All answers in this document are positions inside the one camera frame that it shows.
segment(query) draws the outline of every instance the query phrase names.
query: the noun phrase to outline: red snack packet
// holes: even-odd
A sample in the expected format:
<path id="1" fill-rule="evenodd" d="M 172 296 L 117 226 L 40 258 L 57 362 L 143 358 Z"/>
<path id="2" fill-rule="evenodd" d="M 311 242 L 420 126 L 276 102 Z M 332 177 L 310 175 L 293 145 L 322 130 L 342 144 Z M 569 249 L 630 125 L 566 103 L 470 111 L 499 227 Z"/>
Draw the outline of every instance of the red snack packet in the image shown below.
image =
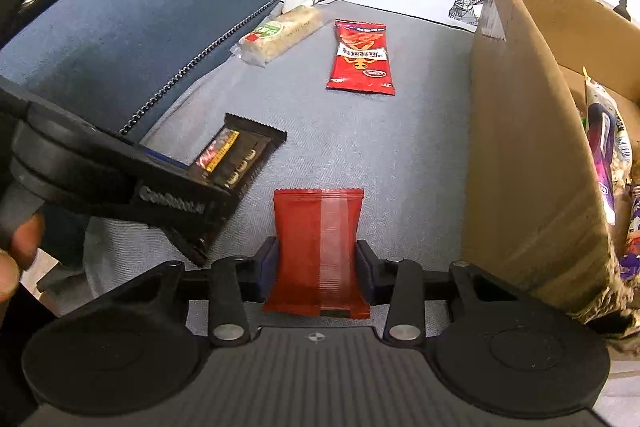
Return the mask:
<path id="1" fill-rule="evenodd" d="M 337 19 L 338 52 L 326 87 L 396 94 L 386 56 L 386 24 Z"/>
<path id="2" fill-rule="evenodd" d="M 278 276 L 265 311 L 368 319 L 355 272 L 364 190 L 276 190 Z"/>

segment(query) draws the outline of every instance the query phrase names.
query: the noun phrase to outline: snack package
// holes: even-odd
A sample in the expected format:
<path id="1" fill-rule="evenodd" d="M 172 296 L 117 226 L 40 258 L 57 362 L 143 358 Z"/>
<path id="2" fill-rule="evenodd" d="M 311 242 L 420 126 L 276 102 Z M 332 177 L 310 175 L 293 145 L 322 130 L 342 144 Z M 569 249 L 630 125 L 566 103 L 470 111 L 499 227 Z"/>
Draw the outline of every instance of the snack package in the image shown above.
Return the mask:
<path id="1" fill-rule="evenodd" d="M 225 115 L 223 126 L 187 169 L 194 179 L 220 188 L 212 227 L 204 237 L 197 238 L 204 253 L 236 211 L 262 166 L 286 139 L 287 133 L 276 128 Z"/>
<path id="2" fill-rule="evenodd" d="M 613 201 L 611 182 L 611 161 L 613 159 L 614 140 L 616 134 L 615 110 L 593 82 L 585 75 L 587 102 L 587 140 L 593 155 L 598 186 L 602 195 L 602 206 L 610 225 L 616 223 L 616 212 Z"/>
<path id="3" fill-rule="evenodd" d="M 620 259 L 620 277 L 631 279 L 640 275 L 640 185 L 635 185 L 631 195 L 631 223 L 626 234 L 625 254 Z"/>
<path id="4" fill-rule="evenodd" d="M 627 184 L 631 182 L 630 173 L 633 163 L 633 155 L 631 151 L 631 140 L 626 130 L 625 122 L 620 116 L 618 104 L 607 92 L 607 90 L 599 83 L 595 82 L 588 74 L 586 68 L 583 68 L 587 97 L 600 102 L 611 114 L 616 118 L 616 129 L 614 134 L 614 149 L 611 159 L 611 185 L 613 194 L 619 196 L 625 190 Z"/>
<path id="5" fill-rule="evenodd" d="M 338 52 L 326 87 L 396 94 L 386 54 L 386 24 L 335 21 Z"/>
<path id="6" fill-rule="evenodd" d="M 265 311 L 369 318 L 354 255 L 363 197 L 361 188 L 275 191 L 280 262 Z"/>
<path id="7" fill-rule="evenodd" d="M 298 6 L 262 22 L 233 45 L 231 52 L 248 64 L 264 67 L 321 26 L 322 14 L 318 8 Z"/>

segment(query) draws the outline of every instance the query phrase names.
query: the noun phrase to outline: gray fabric surface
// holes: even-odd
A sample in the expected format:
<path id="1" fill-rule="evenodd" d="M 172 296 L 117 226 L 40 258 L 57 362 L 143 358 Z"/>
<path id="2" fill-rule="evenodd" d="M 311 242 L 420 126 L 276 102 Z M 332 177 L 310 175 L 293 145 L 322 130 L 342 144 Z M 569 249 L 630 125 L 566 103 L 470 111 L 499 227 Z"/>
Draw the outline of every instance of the gray fabric surface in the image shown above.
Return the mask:
<path id="1" fill-rule="evenodd" d="M 273 191 L 286 187 L 363 187 L 358 238 L 380 256 L 447 269 L 460 253 L 469 112 L 472 34 L 417 18 L 342 1 L 325 16 L 384 22 L 395 97 L 325 89 L 337 43 L 329 24 L 266 68 L 231 57 L 203 76 L 156 123 L 144 143 L 190 163 L 223 123 L 225 112 L 289 133 L 245 195 L 210 252 L 211 259 L 252 255 L 274 233 Z M 94 295 L 168 259 L 185 259 L 158 230 L 92 219 L 84 265 Z M 428 303 L 428 328 L 446 322 Z M 326 325 L 339 319 L 262 314 L 247 306 L 253 327 Z M 372 310 L 383 324 L 386 307 Z M 191 307 L 188 325 L 204 333 L 206 306 Z"/>

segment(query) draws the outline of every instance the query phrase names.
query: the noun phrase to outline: black chocolate wrapper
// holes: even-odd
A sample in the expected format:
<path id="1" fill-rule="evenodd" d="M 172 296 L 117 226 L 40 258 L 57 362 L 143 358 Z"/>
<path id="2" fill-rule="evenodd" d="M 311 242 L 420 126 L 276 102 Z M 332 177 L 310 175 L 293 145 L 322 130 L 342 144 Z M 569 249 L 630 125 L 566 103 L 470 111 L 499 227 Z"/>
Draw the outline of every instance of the black chocolate wrapper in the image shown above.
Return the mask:
<path id="1" fill-rule="evenodd" d="M 264 163 L 286 139 L 284 131 L 233 114 L 225 115 L 224 125 L 198 154 L 188 172 L 216 184 L 228 196 L 216 206 L 210 229 L 201 237 L 186 238 L 188 243 L 200 252 L 209 249 Z"/>

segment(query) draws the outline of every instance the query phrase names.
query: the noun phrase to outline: metal rivet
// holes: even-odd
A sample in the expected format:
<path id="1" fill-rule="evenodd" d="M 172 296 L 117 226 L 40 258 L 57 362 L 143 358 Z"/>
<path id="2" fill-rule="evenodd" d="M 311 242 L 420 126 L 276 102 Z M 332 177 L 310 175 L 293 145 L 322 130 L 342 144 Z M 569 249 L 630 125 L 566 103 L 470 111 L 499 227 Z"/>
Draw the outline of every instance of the metal rivet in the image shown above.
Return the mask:
<path id="1" fill-rule="evenodd" d="M 414 341 L 420 336 L 420 330 L 411 324 L 398 324 L 389 330 L 397 341 Z"/>
<path id="2" fill-rule="evenodd" d="M 213 334 L 221 341 L 236 341 L 244 335 L 244 328 L 237 324 L 220 324 Z"/>

